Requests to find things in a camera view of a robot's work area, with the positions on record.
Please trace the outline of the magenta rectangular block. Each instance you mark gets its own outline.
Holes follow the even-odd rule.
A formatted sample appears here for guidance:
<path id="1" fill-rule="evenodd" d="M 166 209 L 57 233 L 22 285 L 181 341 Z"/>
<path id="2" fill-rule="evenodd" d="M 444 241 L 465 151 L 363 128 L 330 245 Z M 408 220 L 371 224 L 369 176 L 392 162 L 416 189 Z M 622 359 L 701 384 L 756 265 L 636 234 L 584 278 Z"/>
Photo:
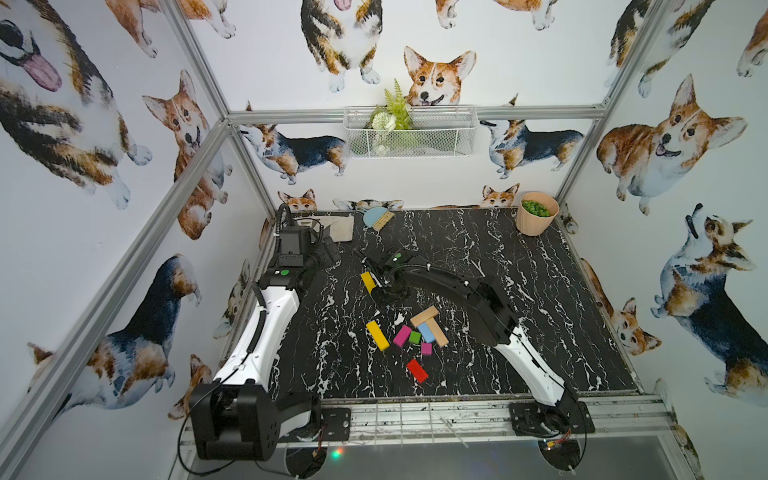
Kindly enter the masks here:
<path id="1" fill-rule="evenodd" d="M 393 339 L 393 344 L 402 348 L 404 344 L 409 340 L 412 329 L 407 325 L 402 325 Z"/>

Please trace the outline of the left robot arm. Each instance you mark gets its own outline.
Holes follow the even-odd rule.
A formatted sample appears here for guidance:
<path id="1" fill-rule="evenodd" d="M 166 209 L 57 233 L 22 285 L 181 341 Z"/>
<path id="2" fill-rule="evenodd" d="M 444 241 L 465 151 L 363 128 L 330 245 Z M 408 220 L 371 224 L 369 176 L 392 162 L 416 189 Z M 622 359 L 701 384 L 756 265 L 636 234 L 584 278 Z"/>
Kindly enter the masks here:
<path id="1" fill-rule="evenodd" d="M 255 283 L 258 305 L 227 362 L 191 393 L 189 418 L 202 460 L 265 461 L 279 440 L 311 441 L 323 429 L 318 395 L 292 392 L 274 400 L 270 376 L 284 334 L 315 274 L 340 260 L 329 234 L 291 227 L 279 235 L 270 264 Z"/>

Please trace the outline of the short yellow block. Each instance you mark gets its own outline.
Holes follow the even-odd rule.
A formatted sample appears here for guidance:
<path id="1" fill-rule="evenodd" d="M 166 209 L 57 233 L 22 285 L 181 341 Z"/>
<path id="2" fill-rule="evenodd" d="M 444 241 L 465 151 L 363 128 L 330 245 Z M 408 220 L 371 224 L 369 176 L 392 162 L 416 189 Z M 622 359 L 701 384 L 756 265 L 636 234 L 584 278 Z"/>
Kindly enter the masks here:
<path id="1" fill-rule="evenodd" d="M 376 279 L 374 278 L 373 274 L 371 272 L 363 272 L 361 274 L 361 279 L 363 281 L 363 285 L 369 295 L 372 294 L 372 292 L 378 287 L 378 284 L 376 282 Z"/>

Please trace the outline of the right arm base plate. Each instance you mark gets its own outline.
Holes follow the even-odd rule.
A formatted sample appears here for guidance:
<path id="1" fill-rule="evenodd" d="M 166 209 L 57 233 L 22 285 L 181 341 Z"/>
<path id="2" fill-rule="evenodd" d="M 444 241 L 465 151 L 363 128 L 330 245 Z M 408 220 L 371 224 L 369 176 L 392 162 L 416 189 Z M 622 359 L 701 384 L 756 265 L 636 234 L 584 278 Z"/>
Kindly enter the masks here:
<path id="1" fill-rule="evenodd" d="M 538 402 L 510 403 L 511 426 L 518 435 L 550 439 L 571 434 L 596 432 L 591 415 L 584 402 L 570 397 L 551 407 Z"/>

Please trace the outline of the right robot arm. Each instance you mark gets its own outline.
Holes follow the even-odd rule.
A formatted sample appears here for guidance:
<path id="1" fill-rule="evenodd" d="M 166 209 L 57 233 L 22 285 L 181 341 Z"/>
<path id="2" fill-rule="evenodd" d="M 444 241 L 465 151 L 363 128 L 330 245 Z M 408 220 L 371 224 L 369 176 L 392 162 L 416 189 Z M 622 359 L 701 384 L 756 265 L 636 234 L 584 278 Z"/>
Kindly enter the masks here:
<path id="1" fill-rule="evenodd" d="M 355 254 L 373 274 L 375 302 L 386 305 L 403 300 L 412 288 L 451 301 L 467 315 L 470 335 L 501 353 L 524 380 L 542 416 L 570 418 L 568 409 L 578 405 L 578 397 L 532 345 L 496 278 L 462 275 L 406 249 L 391 250 L 379 258 L 359 249 Z"/>

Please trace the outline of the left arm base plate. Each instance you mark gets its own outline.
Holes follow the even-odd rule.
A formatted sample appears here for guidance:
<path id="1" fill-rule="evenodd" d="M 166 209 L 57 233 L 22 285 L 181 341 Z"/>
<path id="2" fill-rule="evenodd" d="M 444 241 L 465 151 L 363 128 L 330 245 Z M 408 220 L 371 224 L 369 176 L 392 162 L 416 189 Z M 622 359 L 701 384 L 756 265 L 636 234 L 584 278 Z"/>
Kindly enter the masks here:
<path id="1" fill-rule="evenodd" d="M 352 411 L 349 408 L 322 408 L 314 442 L 346 442 L 350 438 Z"/>

